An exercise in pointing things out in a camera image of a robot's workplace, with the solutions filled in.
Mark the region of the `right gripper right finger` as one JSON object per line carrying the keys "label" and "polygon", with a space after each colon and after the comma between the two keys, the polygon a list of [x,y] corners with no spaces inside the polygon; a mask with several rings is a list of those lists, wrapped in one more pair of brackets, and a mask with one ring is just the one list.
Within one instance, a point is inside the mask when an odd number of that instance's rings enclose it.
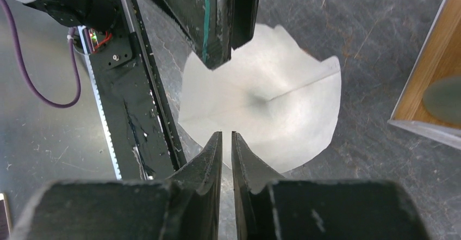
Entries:
{"label": "right gripper right finger", "polygon": [[387,180],[290,180],[232,133],[238,239],[429,239],[416,207]]}

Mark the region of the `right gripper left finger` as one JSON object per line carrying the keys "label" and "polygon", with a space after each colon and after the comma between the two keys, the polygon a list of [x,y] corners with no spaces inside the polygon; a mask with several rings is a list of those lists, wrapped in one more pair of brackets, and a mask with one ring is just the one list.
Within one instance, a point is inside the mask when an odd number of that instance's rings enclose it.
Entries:
{"label": "right gripper left finger", "polygon": [[11,239],[218,239],[222,133],[172,176],[57,181],[36,192]]}

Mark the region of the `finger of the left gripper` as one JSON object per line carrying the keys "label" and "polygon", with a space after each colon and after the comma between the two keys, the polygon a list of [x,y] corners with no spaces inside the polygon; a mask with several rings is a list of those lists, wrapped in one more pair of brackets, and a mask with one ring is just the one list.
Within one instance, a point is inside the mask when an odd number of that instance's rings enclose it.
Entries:
{"label": "finger of the left gripper", "polygon": [[150,0],[181,30],[210,70],[253,39],[259,0]]}

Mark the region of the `white paper coffee filter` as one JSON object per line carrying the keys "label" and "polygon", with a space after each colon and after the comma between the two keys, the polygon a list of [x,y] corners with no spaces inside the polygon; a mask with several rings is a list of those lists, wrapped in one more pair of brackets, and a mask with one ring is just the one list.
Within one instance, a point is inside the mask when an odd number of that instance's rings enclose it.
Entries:
{"label": "white paper coffee filter", "polygon": [[257,24],[253,39],[215,70],[190,53],[178,122],[201,146],[222,132],[228,167],[231,134],[238,132],[260,159],[284,173],[328,147],[340,101],[338,57],[317,60],[282,26]]}

